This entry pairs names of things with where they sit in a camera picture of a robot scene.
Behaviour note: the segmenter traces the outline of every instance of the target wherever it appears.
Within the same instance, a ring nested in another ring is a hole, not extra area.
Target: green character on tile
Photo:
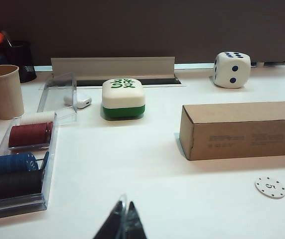
[[[120,88],[123,86],[121,79],[115,79],[115,81],[110,82],[113,84],[111,88]]]
[[[135,82],[131,79],[124,79],[124,88],[135,88],[135,86],[133,86],[133,83]]]

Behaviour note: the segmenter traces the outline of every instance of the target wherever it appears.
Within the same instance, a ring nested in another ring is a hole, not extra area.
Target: red poker chip
[[[45,142],[50,142],[53,131],[53,122],[48,123],[45,133]]]
[[[47,123],[13,126],[8,139],[9,147],[46,143]]]

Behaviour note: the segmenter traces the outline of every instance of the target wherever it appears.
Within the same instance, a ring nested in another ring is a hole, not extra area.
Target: white dice
[[[213,66],[213,83],[224,88],[244,86],[250,76],[250,56],[233,51],[217,55]]]

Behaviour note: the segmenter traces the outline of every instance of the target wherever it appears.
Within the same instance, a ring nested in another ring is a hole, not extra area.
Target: clear plastic box
[[[64,96],[66,95],[72,97],[71,106],[64,105]],[[44,168],[41,193],[0,200],[0,218],[47,209],[58,128],[60,125],[73,122],[77,118],[76,80],[73,73],[50,78],[46,81],[37,112],[45,111],[55,111],[56,113],[49,144],[28,145],[15,150],[9,148],[8,139],[11,128],[15,125],[19,125],[21,117],[14,118],[10,122],[10,125],[0,144],[0,156],[28,151],[32,152],[36,159],[42,159],[44,158],[46,152],[49,151],[47,164]]]

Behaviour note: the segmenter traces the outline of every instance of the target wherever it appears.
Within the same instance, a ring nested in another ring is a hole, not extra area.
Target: cardboard box
[[[185,105],[179,138],[188,160],[285,155],[285,102]]]

